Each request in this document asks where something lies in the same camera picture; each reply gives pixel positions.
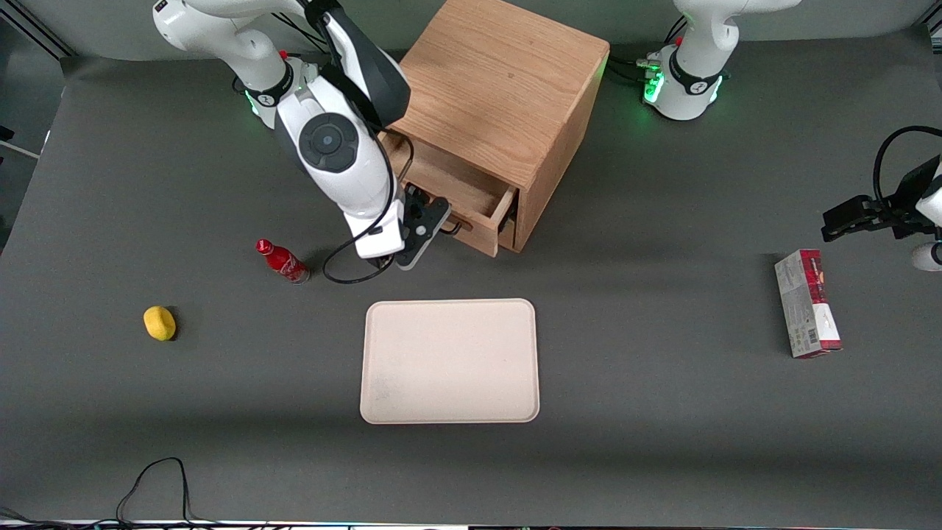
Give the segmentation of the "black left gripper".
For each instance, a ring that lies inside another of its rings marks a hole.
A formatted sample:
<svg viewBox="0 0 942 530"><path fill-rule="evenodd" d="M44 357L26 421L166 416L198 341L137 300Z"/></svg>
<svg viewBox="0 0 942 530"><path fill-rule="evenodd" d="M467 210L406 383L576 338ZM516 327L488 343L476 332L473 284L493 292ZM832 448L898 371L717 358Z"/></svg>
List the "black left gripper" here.
<svg viewBox="0 0 942 530"><path fill-rule="evenodd" d="M828 209L822 214L822 241L828 244L854 232L855 227L885 227L885 221L892 225L896 239L916 233L940 237L940 221L932 221L928 215L916 209L916 204L928 192L940 191L939 166L939 155L923 162L906 172L896 190L889 195L880 191L878 186L878 202L861 194L848 200L848 205Z"/></svg>

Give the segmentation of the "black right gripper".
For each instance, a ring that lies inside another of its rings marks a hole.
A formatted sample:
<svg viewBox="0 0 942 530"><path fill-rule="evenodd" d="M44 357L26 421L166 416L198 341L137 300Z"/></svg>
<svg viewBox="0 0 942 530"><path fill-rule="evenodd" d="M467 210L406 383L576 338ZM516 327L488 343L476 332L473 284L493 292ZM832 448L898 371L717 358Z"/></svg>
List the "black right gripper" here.
<svg viewBox="0 0 942 530"><path fill-rule="evenodd" d="M417 264L427 248L428 241L441 230L450 217L451 204L444 197L434 199L424 195L409 195L405 202L405 228L407 238L404 248L396 254L396 266L409 271Z"/></svg>

